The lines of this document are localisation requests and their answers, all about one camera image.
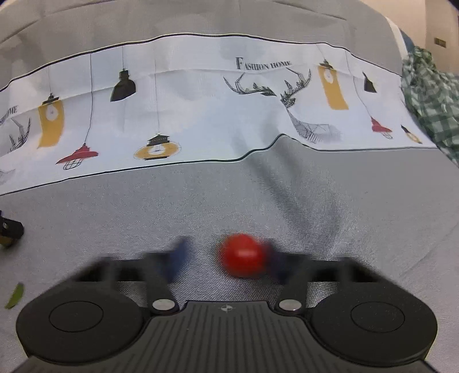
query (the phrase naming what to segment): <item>black circular cover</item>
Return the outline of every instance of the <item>black circular cover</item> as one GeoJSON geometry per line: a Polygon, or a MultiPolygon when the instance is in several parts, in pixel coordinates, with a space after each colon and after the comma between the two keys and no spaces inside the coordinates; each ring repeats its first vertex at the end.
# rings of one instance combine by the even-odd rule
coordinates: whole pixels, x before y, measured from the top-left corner
{"type": "Polygon", "coordinates": [[[422,301],[389,283],[356,283],[313,309],[318,338],[355,363],[391,367],[426,356],[437,321],[422,301]]]}
{"type": "Polygon", "coordinates": [[[28,355],[57,363],[85,363],[127,346],[142,326],[140,308],[116,291],[70,283],[28,303],[16,332],[28,355]]]}

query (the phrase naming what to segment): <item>plaid fabric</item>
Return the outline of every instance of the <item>plaid fabric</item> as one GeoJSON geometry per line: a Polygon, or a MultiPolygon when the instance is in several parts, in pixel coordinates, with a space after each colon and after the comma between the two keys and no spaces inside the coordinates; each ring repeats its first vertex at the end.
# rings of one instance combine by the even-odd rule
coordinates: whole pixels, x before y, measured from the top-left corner
{"type": "Polygon", "coordinates": [[[437,70],[432,54],[415,47],[403,62],[407,109],[439,149],[459,167],[459,80],[437,70]]]}

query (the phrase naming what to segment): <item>wall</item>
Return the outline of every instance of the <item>wall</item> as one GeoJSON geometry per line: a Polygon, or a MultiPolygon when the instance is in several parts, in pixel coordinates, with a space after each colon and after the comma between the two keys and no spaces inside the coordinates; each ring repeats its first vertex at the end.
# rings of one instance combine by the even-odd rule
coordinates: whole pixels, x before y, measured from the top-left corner
{"type": "Polygon", "coordinates": [[[414,42],[425,47],[425,0],[361,0],[382,15],[390,18],[414,42]]]}
{"type": "Polygon", "coordinates": [[[448,0],[425,0],[427,14],[426,49],[441,71],[459,73],[459,12],[448,0]],[[446,41],[446,48],[434,43],[446,41]]]}

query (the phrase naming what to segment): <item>silver screw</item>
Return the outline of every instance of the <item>silver screw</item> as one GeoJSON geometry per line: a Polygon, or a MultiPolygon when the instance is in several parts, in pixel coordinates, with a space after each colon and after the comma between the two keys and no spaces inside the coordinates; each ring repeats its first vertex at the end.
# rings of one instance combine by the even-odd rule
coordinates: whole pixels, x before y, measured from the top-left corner
{"type": "Polygon", "coordinates": [[[170,299],[158,299],[153,302],[153,308],[158,311],[169,311],[175,307],[175,302],[170,299]]]}
{"type": "Polygon", "coordinates": [[[296,311],[301,308],[301,302],[296,299],[284,299],[279,302],[279,307],[284,311],[296,311]]]}

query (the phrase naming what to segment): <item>red ball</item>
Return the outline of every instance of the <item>red ball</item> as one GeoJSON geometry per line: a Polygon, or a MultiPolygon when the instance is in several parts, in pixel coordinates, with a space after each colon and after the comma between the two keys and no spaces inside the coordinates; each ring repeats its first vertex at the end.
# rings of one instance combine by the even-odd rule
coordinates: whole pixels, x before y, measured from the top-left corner
{"type": "Polygon", "coordinates": [[[221,246],[222,265],[234,277],[257,277],[266,269],[266,251],[248,234],[228,236],[221,246]]]}

